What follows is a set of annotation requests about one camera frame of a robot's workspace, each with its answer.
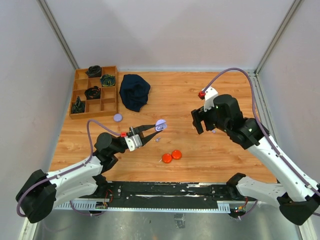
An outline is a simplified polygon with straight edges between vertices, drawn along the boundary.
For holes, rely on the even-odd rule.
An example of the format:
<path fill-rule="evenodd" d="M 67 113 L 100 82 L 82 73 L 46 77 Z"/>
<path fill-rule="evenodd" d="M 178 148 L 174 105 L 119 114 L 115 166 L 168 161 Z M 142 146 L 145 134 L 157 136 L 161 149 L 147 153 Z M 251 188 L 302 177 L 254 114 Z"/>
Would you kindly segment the orange earbud charging case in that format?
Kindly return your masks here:
<path fill-rule="evenodd" d="M 165 154 L 163 154 L 162 157 L 161 157 L 161 161 L 162 161 L 163 163 L 165 163 L 165 164 L 171 163 L 172 160 L 173 160 L 172 155 L 169 154 L 169 153 L 165 153 Z"/>

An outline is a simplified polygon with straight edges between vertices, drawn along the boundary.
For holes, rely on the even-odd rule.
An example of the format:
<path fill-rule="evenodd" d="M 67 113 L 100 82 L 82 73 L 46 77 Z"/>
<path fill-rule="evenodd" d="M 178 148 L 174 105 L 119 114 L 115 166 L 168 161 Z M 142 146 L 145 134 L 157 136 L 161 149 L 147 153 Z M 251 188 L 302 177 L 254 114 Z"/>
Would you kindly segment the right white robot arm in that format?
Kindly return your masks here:
<path fill-rule="evenodd" d="M 278 183 L 256 181 L 237 173 L 227 181 L 232 200 L 254 198 L 276 208 L 291 223 L 303 225 L 320 206 L 320 185 L 304 173 L 277 145 L 268 130 L 255 118 L 244 117 L 238 101 L 229 94 L 199 92 L 204 106 L 191 112 L 198 134 L 219 129 L 244 150 L 258 158 Z"/>

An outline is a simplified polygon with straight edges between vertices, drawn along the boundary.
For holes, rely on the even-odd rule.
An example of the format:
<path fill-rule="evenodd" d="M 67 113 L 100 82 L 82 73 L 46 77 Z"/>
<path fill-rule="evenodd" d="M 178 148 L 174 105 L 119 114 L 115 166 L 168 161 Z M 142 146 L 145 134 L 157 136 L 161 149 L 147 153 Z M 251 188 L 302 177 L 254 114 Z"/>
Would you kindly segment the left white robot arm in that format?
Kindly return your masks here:
<path fill-rule="evenodd" d="M 38 223 L 65 202 L 89 195 L 103 197 L 107 185 L 98 178 L 117 163 L 115 155 L 145 146 L 159 131 L 147 136 L 143 132 L 156 128 L 155 124 L 141 125 L 116 133 L 106 127 L 95 142 L 89 141 L 89 156 L 84 160 L 56 171 L 34 171 L 15 197 L 16 213 L 30 223 Z"/>

